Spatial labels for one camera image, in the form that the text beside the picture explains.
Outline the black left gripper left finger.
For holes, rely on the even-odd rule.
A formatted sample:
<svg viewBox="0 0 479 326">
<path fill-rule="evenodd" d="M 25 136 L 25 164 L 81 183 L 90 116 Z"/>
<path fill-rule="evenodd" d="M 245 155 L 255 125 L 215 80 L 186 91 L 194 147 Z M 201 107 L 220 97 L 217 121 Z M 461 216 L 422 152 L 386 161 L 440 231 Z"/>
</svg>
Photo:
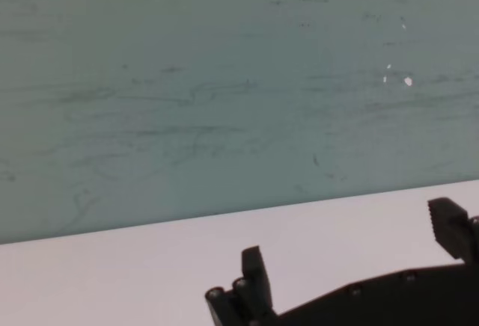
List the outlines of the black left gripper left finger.
<svg viewBox="0 0 479 326">
<path fill-rule="evenodd" d="M 235 279 L 231 289 L 214 287 L 205 300 L 218 326 L 276 325 L 277 314 L 272 308 L 272 293 L 263 257 L 258 246 L 241 254 L 242 276 Z"/>
</svg>

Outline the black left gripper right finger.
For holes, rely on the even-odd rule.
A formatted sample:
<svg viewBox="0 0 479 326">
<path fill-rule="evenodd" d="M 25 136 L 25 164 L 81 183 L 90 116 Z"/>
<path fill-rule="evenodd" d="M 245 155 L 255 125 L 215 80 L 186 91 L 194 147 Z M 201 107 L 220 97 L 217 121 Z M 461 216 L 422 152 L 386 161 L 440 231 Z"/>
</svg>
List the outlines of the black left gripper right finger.
<svg viewBox="0 0 479 326">
<path fill-rule="evenodd" d="M 447 197 L 427 202 L 436 241 L 455 259 L 478 262 L 478 216 Z"/>
</svg>

